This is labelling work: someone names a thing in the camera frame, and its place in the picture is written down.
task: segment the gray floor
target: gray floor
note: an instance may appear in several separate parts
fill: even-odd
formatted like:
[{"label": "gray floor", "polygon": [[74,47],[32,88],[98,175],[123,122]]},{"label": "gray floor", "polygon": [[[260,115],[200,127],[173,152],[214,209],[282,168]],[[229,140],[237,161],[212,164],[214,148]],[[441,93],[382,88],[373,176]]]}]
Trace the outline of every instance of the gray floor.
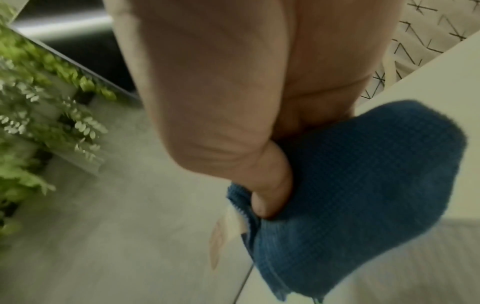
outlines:
[{"label": "gray floor", "polygon": [[[241,247],[228,274],[205,283],[228,183],[173,164],[143,110],[98,101],[92,109],[110,129],[107,162],[99,177],[50,163],[45,177],[58,190],[17,213],[23,229],[2,258],[0,303],[230,304],[249,269]],[[213,301],[219,284],[228,296]]]}]

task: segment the blue fabric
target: blue fabric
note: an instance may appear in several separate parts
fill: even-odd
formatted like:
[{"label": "blue fabric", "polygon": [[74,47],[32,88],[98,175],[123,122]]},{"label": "blue fabric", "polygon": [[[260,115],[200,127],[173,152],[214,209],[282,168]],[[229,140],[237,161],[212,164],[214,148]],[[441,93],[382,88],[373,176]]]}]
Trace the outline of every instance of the blue fabric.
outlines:
[{"label": "blue fabric", "polygon": [[447,208],[467,141],[447,117],[415,101],[281,142],[294,190],[273,220],[251,193],[228,198],[247,219],[244,243],[280,300],[318,300],[362,264],[432,227]]}]

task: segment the blue towel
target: blue towel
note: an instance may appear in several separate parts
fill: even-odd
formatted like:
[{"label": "blue towel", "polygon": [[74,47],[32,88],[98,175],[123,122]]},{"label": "blue towel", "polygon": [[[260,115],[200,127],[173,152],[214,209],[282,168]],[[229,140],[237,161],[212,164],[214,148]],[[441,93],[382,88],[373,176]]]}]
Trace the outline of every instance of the blue towel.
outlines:
[{"label": "blue towel", "polygon": [[278,216],[259,219],[249,191],[228,189],[275,296],[322,301],[362,264],[426,232],[447,208],[466,144],[455,123],[415,101],[280,142],[294,187]]}]

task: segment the blue cloth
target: blue cloth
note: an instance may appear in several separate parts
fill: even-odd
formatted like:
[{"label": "blue cloth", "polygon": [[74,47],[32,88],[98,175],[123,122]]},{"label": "blue cloth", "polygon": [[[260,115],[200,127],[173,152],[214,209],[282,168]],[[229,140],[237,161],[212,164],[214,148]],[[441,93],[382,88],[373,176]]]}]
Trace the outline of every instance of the blue cloth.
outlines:
[{"label": "blue cloth", "polygon": [[273,220],[251,193],[228,198],[247,219],[245,246],[280,300],[318,300],[362,264],[424,233],[447,208],[467,140],[415,101],[375,108],[326,130],[280,142],[293,194]]}]

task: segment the folded cloth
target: folded cloth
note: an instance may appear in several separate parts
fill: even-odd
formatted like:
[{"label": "folded cloth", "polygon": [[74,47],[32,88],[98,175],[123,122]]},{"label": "folded cloth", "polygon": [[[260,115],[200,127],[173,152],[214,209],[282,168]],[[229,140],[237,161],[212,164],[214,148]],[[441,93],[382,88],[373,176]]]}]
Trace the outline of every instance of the folded cloth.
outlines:
[{"label": "folded cloth", "polygon": [[259,219],[249,191],[228,189],[248,224],[245,246],[275,296],[322,301],[362,264],[431,228],[466,144],[454,122],[416,101],[279,142],[294,180],[280,214]]}]

